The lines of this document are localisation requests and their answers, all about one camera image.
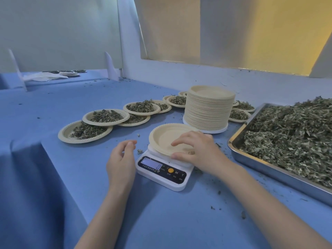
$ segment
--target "white wall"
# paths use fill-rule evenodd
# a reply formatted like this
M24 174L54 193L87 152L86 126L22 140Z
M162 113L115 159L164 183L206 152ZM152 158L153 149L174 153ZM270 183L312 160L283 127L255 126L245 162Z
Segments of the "white wall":
M316 96L332 97L332 79L143 60L134 1L118 0L118 12L126 78L182 91L192 85L221 86L235 91L236 99L255 106L264 102L294 104Z

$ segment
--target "white partition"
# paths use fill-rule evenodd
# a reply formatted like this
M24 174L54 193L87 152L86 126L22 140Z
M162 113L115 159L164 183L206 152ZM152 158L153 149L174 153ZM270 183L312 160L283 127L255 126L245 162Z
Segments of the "white partition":
M117 0L0 0L0 73L122 68Z

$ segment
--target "blue table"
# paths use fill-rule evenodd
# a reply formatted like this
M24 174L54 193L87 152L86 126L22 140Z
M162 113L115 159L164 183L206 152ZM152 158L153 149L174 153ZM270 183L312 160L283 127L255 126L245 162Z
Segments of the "blue table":
M0 180L2 188L15 189L11 194L0 195L1 202L7 203L0 211L8 216L7 228L13 228L10 224L17 216L20 227L32 225L33 220L25 218L27 214L37 220L33 230L35 240L29 239L32 231L28 228L20 232L22 243L8 239L15 232L9 229L12 234L7 236L8 245L34 243L35 248L52 248L50 241L62 238L62 246L72 248L106 195L105 164L111 150L118 142L132 138L138 141L137 149L145 150L151 130L160 124L181 123L184 110L173 108L137 127L116 126L105 138L82 145L58 140L57 133L64 125L92 110L122 108L128 102L161 99L177 92L137 81L97 80L36 87L28 93L0 93L1 112L6 116L0 118L0 126L6 130L1 134L0 162L4 161L4 166L0 168ZM231 123L226 132L214 135L230 159L226 142L239 126ZM332 242L329 225L332 208L247 170ZM14 216L10 213L13 203L24 204L29 209L22 213L14 209L17 214ZM250 217L241 218L242 211L243 207L223 183L208 174L194 172L182 192L173 192L136 175L117 248L268 248ZM45 230L36 232L41 226ZM6 227L0 228L0 234L8 233ZM49 232L55 235L47 240L43 236Z

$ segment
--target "dried tea leaves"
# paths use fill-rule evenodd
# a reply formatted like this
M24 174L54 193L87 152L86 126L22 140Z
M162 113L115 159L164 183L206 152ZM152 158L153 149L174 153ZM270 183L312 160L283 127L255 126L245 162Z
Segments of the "dried tea leaves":
M247 101L246 102L242 102L237 100L237 102L239 103L237 106L235 106L235 108L239 108L242 110L252 110L255 109L251 104L249 104Z
M244 140L248 154L332 188L332 99L266 108Z
M186 100L187 100L187 97L185 97L185 96L175 96L171 100L171 103L176 104L176 105L185 105Z
M155 111L153 108L153 101L151 100L144 100L143 102L136 102L131 105L127 105L127 109L137 113L151 113Z
M93 126L81 121L81 125L74 128L70 137L76 137L78 140L88 139L104 133L107 127Z
M101 110L99 112L94 111L93 117L90 121L93 122L113 122L122 120L123 116L121 113L115 112L114 110Z
M146 119L146 116L138 116L138 115L130 114L130 118L128 120L126 120L125 122L123 122L123 124L133 124L133 123L141 122L145 119Z
M162 103L156 103L159 107L161 111L164 111L166 109L168 109L168 105L167 104L162 104Z
M249 118L248 115L245 112L243 112L243 111L235 111L235 110L231 111L229 117L231 119L237 119L237 120L240 120L240 121L245 121L245 120L247 120Z

